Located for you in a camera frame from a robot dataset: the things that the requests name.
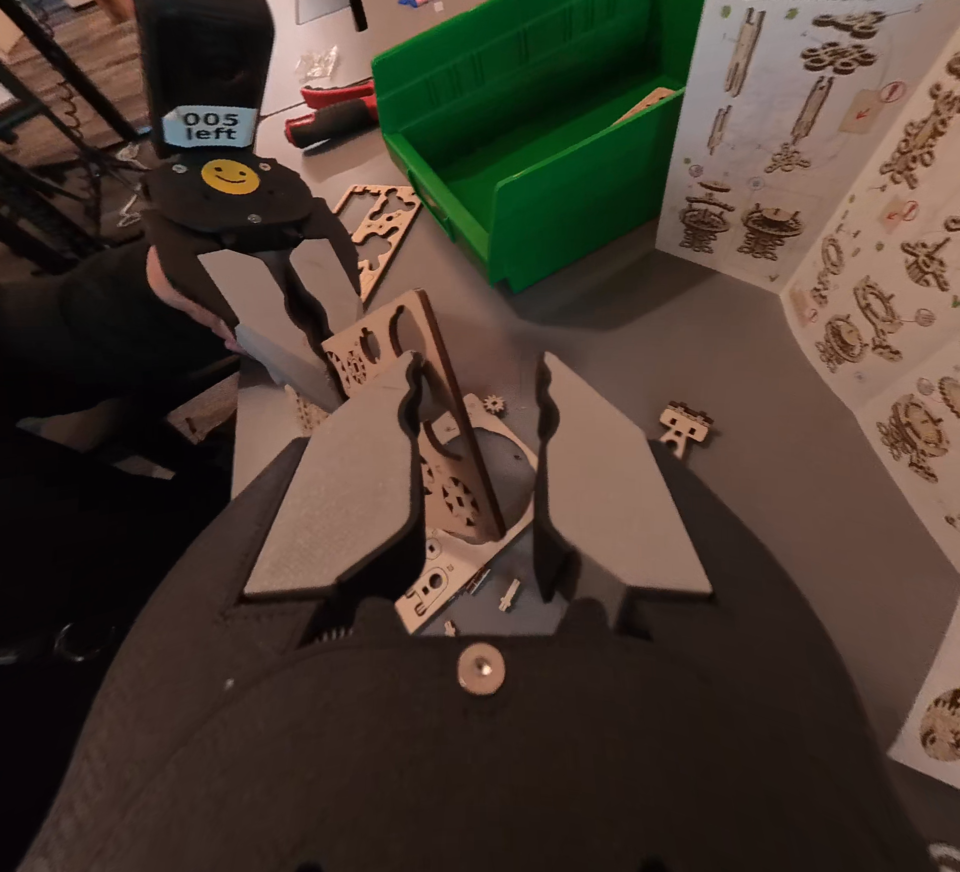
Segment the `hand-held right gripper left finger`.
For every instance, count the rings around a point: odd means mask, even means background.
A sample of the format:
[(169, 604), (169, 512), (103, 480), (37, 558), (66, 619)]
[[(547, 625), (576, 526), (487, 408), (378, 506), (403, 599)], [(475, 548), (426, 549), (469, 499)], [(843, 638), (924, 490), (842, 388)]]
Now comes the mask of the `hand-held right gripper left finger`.
[(423, 358), (402, 353), (310, 437), (246, 580), (252, 602), (397, 600), (426, 564)]

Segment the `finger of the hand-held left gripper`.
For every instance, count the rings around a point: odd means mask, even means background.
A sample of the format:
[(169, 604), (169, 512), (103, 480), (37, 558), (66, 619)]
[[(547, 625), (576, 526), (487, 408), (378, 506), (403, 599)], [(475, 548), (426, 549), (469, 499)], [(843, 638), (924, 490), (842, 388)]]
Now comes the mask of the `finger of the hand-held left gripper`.
[(239, 345), (269, 372), (329, 372), (320, 342), (330, 336), (329, 316), (316, 286), (322, 265), (294, 260), (294, 252), (259, 255), (219, 249), (199, 261), (237, 324)]
[(292, 250), (289, 262), (307, 308), (325, 335), (354, 325), (362, 314), (359, 285), (329, 239), (304, 240)]

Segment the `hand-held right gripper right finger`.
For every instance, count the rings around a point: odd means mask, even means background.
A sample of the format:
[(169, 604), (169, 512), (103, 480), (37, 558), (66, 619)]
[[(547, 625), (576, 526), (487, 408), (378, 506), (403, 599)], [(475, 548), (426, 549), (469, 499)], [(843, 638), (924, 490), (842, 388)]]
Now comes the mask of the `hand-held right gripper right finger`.
[(708, 598), (711, 582), (642, 429), (551, 352), (536, 365), (535, 400), (543, 600)]

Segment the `wooden sheet with blob cutouts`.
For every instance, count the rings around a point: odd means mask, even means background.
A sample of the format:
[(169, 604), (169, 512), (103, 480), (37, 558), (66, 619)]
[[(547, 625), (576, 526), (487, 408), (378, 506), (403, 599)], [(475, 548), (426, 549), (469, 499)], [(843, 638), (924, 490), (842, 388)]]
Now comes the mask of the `wooden sheet with blob cutouts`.
[(367, 306), (423, 204), (410, 185), (352, 184), (334, 213), (340, 216), (355, 204), (363, 206), (364, 212), (350, 238), (357, 248), (361, 300)]

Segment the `round wooden frame part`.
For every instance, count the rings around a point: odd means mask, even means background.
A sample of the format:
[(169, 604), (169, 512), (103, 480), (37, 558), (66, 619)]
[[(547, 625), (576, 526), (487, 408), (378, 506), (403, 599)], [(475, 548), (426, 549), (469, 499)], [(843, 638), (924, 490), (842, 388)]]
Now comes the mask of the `round wooden frame part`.
[(677, 400), (668, 402), (658, 421), (663, 426), (658, 441), (678, 460), (684, 460), (691, 444), (704, 444), (714, 427), (714, 419), (706, 412)]

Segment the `person's left forearm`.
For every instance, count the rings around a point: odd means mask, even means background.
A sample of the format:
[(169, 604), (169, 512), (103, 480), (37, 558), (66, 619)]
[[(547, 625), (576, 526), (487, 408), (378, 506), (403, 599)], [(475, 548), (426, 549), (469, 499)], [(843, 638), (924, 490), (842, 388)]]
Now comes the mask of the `person's left forearm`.
[(238, 353), (215, 316), (178, 293), (146, 240), (53, 277), (2, 284), (2, 422), (87, 410)]

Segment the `person's left hand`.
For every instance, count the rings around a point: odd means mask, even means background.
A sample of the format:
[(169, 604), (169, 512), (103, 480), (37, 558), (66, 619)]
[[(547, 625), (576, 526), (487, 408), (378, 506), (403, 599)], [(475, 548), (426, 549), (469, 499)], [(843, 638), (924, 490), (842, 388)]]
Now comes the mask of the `person's left hand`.
[(228, 351), (239, 355), (246, 354), (246, 350), (222, 318), (174, 287), (164, 272), (160, 256), (153, 245), (149, 247), (147, 252), (146, 277), (151, 291), (162, 303), (186, 314), (199, 325), (208, 328), (214, 335), (222, 339), (222, 343)]

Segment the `wooden sheet with ship wheel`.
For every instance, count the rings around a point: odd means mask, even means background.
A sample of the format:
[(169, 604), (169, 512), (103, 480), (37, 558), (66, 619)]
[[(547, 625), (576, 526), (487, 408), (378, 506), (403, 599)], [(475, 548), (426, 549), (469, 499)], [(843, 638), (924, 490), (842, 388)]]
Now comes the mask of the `wooden sheet with ship wheel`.
[[(529, 467), (532, 471), (536, 470), (537, 459), (533, 452), (528, 449), (526, 445), (497, 417), (486, 413), (486, 411), (483, 409), (480, 399), (474, 393), (468, 393), (462, 398), (474, 434), (476, 429), (481, 429), (487, 434), (495, 434), (502, 437), (509, 445), (510, 458), (517, 460), (524, 467)], [(326, 417), (325, 421), (335, 412), (336, 411), (331, 412)], [(310, 437), (318, 430), (322, 423), (320, 423), (318, 427), (313, 430), (310, 436), (308, 436), (307, 444)], [(532, 493), (527, 493), (527, 505), (524, 507), (522, 514), (514, 522), (510, 523), (508, 521), (508, 517), (503, 510), (504, 505), (500, 501), (497, 489), (495, 487), (495, 476), (491, 471), (491, 467), (488, 464), (480, 445), (479, 448), (485, 460), (486, 470), (488, 471), (495, 496), (505, 521), (506, 534), (503, 538), (491, 542), (482, 544), (469, 543), (452, 533), (427, 526), (426, 506), (424, 506), (426, 539), (425, 565), (419, 577), (414, 580), (414, 583), (408, 588), (408, 590), (401, 594), (397, 600), (390, 602), (391, 606), (395, 608), (396, 614), (399, 616), (402, 626), (409, 633), (415, 633), (425, 623), (430, 621), (430, 619), (447, 603), (452, 596), (456, 595), (462, 590), (462, 587), (474, 576), (476, 572), (483, 571), (487, 564), (511, 542), (517, 539), (521, 535), (522, 530), (528, 527), (532, 522)], [(302, 456), (303, 452), (299, 455), (294, 472), (297, 469)], [(290, 479), (282, 488), (281, 497), (278, 501), (278, 506), (276, 507), (270, 528), (274, 518), (277, 516), (284, 494), (294, 472), (291, 474)], [(354, 610), (360, 602), (360, 600), (343, 595), (335, 595), (312, 600), (325, 602), (332, 599), (337, 599), (341, 603), (342, 608), (348, 608), (349, 610)]]

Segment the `red and black pliers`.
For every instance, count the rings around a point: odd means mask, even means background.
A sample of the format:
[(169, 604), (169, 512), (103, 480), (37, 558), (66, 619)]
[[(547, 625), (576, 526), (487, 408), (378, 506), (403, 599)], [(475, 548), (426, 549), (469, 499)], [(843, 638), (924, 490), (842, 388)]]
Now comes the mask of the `red and black pliers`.
[(308, 112), (285, 122), (284, 135), (298, 149), (338, 141), (379, 125), (372, 77), (347, 86), (300, 88)]

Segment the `green plastic bin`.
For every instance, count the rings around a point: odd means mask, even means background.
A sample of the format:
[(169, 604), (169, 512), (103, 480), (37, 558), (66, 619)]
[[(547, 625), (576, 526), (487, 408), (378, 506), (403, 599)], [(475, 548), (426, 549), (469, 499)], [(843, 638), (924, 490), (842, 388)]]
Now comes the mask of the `green plastic bin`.
[(492, 284), (526, 289), (655, 218), (705, 0), (487, 0), (372, 60), (390, 158)]

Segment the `wooden sheet with slot cutouts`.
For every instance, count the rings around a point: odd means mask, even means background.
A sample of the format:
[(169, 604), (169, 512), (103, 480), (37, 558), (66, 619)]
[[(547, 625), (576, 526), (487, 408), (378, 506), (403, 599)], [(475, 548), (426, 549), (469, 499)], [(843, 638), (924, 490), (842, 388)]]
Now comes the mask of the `wooden sheet with slot cutouts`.
[(656, 110), (666, 109), (666, 113), (664, 113), (666, 119), (669, 119), (671, 116), (676, 117), (679, 113), (680, 104), (682, 103), (684, 90), (683, 87), (676, 89), (666, 86), (654, 87), (646, 96), (613, 120), (610, 127), (617, 127), (622, 123), (630, 122), (638, 118), (651, 119)]

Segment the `folded instruction booklet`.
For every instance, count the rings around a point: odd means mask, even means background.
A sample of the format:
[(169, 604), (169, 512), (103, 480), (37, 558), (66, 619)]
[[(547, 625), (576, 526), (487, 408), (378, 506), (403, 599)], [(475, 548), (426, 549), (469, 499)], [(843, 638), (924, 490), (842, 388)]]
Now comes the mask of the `folded instruction booklet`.
[(656, 246), (778, 297), (958, 570), (959, 0), (704, 0)]

